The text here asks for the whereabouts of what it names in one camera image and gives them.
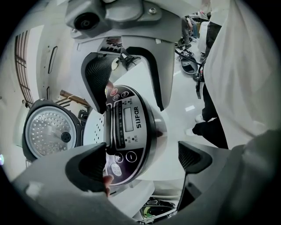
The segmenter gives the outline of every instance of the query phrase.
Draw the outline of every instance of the cable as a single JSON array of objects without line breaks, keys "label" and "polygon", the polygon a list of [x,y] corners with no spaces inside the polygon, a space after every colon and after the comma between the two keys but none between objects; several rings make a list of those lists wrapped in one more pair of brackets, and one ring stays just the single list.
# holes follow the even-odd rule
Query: cable
[{"label": "cable", "polygon": [[194,60],[193,58],[190,58],[190,57],[188,57],[188,56],[185,56],[185,55],[179,53],[177,50],[175,50],[175,53],[177,53],[179,56],[183,57],[184,59],[187,59],[187,60],[189,60],[189,61],[191,61],[191,62],[196,63],[196,64],[199,65],[199,66],[203,66],[203,64],[197,62],[197,61]]},{"label": "cable", "polygon": [[203,62],[202,62],[202,65],[199,66],[199,69],[198,69],[199,72],[201,71],[201,68],[202,68],[202,67],[203,67],[203,69],[204,69],[204,65],[205,65],[205,63],[206,63],[206,59],[207,59],[207,58],[205,58],[205,59],[203,60]]},{"label": "cable", "polygon": [[116,43],[116,42],[114,42],[114,41],[112,41],[112,40],[106,40],[106,41],[108,41],[108,42],[110,42],[110,43],[112,43],[112,44],[116,44],[118,47],[123,47],[122,45],[120,45],[120,44],[118,44],[118,43]]}]

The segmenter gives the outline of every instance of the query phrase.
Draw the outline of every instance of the black pants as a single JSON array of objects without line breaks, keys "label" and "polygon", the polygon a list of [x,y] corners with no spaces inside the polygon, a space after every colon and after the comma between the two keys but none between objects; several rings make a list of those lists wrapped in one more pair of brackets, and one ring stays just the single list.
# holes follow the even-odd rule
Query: black pants
[{"label": "black pants", "polygon": [[194,134],[203,136],[206,140],[221,149],[228,149],[220,119],[217,117],[210,122],[198,123],[192,129]]},{"label": "black pants", "polygon": [[209,55],[210,50],[216,40],[216,37],[218,36],[220,29],[221,26],[217,25],[216,23],[210,21],[210,23],[208,24],[205,57]]},{"label": "black pants", "polygon": [[209,95],[206,84],[203,87],[203,100],[204,100],[204,104],[205,104],[205,108],[202,110],[203,120],[208,122],[212,118],[219,117],[217,112],[216,112],[216,108],[214,106],[214,103],[211,99],[211,96]]},{"label": "black pants", "polygon": [[[206,38],[205,57],[209,55],[211,47],[213,46],[216,40],[220,28],[220,25],[217,25],[213,22],[209,23]],[[228,149],[223,127],[220,123],[219,116],[216,112],[216,108],[213,104],[213,101],[209,95],[206,84],[203,87],[203,99],[205,108],[202,110],[202,117],[206,122],[196,124],[192,131],[194,134],[203,136],[206,140],[208,140],[218,148]]]}]

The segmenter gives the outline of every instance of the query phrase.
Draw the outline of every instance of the wall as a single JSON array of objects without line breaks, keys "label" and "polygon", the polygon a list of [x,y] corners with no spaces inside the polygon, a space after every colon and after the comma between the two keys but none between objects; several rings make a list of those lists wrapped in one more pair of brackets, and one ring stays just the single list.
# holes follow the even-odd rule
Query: wall
[{"label": "wall", "polygon": [[0,59],[0,154],[4,156],[4,170],[13,180],[25,169],[22,148],[13,141],[16,118],[22,106],[22,92],[14,67],[14,40],[11,40]]},{"label": "wall", "polygon": [[14,66],[14,41],[15,36],[31,28],[44,25],[42,36],[40,38],[40,49],[42,55],[36,59],[36,77],[39,78],[39,95],[46,93],[43,90],[44,84],[48,84],[49,77],[44,76],[46,62],[51,52],[49,45],[54,45],[58,40],[60,28],[67,29],[64,24],[66,3],[57,6],[55,0],[41,1],[35,6],[21,21],[0,58],[0,154],[4,156],[4,170],[10,180],[15,179],[23,170],[25,170],[25,157],[22,148],[17,146],[15,129],[19,128],[16,121],[20,117],[23,95],[20,90],[18,79]]},{"label": "wall", "polygon": [[42,57],[42,49],[40,48],[41,46],[39,45],[39,42],[43,28],[44,25],[30,29],[26,49],[27,78],[34,102],[43,97],[41,89],[38,88],[41,83],[38,67],[40,66]]}]

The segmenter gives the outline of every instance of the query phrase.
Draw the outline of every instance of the round button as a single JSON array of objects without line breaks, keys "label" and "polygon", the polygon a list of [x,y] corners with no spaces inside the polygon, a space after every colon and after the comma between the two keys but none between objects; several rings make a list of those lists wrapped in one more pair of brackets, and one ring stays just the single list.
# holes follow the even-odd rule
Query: round button
[{"label": "round button", "polygon": [[116,95],[118,92],[117,88],[114,88],[111,92],[110,92],[110,96]]},{"label": "round button", "polygon": [[116,94],[116,95],[113,96],[114,101],[118,100],[118,98],[119,98],[119,94]]},{"label": "round button", "polygon": [[115,160],[115,162],[117,162],[117,163],[121,163],[121,162],[123,162],[123,156],[122,156],[122,154],[121,153],[115,153],[115,155],[114,155],[114,160]]},{"label": "round button", "polygon": [[126,154],[126,160],[130,163],[134,163],[137,160],[137,155],[134,152],[128,152]]},{"label": "round button", "polygon": [[125,92],[123,92],[123,93],[121,94],[121,97],[122,97],[122,98],[127,97],[128,94],[129,94],[129,92],[125,91]]},{"label": "round button", "polygon": [[116,175],[118,177],[120,177],[122,175],[121,168],[118,164],[113,163],[111,165],[111,169],[112,169],[112,172],[114,173],[114,175]]}]

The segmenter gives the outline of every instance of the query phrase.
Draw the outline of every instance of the black border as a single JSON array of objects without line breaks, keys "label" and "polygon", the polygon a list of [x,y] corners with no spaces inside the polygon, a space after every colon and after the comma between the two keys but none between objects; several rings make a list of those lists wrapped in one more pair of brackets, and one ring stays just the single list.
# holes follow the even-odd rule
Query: black border
[{"label": "black border", "polygon": [[[14,1],[7,1],[5,2],[5,11],[6,13],[0,14],[0,19],[2,21],[1,28],[4,32],[1,33],[1,45],[0,50],[1,52],[6,46],[10,35],[13,33],[15,27],[18,25],[22,17],[26,14],[26,12],[37,2],[37,0],[29,0],[29,1],[17,1],[16,7]],[[281,6],[280,1],[271,1],[269,3],[258,2],[256,0],[244,0],[249,6],[255,11],[255,13],[260,17],[263,21],[264,25],[268,28],[269,33],[271,34],[273,40],[276,43],[278,51],[281,50],[281,42],[280,42],[280,35],[279,29],[276,29],[276,24],[274,21],[280,21],[279,15],[279,8]],[[32,224],[46,224],[37,213],[34,212],[34,209],[30,209],[29,205],[26,204],[17,192],[15,192],[14,188],[12,187],[11,183],[8,181],[6,174],[4,173],[2,167],[0,167],[0,178],[1,178],[1,185],[0,185],[0,193],[2,193],[1,203],[4,207],[2,207],[1,222],[3,224],[11,224],[13,222],[22,222],[25,220],[28,223]],[[267,212],[270,212],[270,209],[275,207],[277,199],[280,197],[280,189],[273,189],[271,192],[276,194],[275,198],[271,199],[272,205],[266,205],[265,208]],[[258,214],[257,212],[252,212],[251,214],[247,215],[248,222],[251,224],[261,221],[265,223],[270,221],[278,221],[279,220],[279,211],[278,207],[275,207],[276,210],[271,211],[270,214],[261,212]]]}]

